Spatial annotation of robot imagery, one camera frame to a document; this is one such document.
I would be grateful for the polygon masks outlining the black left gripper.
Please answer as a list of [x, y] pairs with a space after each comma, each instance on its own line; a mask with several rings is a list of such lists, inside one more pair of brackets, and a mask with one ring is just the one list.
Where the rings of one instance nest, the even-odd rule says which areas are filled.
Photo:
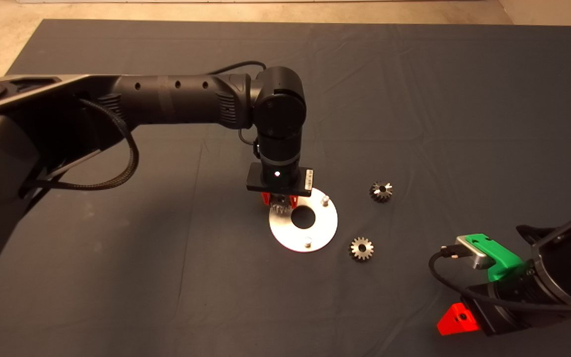
[[314, 174], [314, 169], [306, 167], [251, 164], [246, 187], [261, 192], [264, 205], [271, 205], [271, 194], [276, 194], [289, 196], [290, 207], [297, 208], [299, 196], [311, 196]]

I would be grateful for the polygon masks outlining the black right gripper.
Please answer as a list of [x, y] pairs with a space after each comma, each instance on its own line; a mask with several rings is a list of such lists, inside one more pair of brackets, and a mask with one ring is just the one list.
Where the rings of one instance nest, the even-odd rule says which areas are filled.
[[[499, 283], [483, 283], [467, 289], [489, 298], [516, 300], [514, 290]], [[453, 303], [446, 310], [437, 323], [440, 335], [463, 334], [480, 331], [480, 329], [486, 335], [516, 332], [516, 316], [509, 309], [468, 297], [464, 298], [464, 303]]]

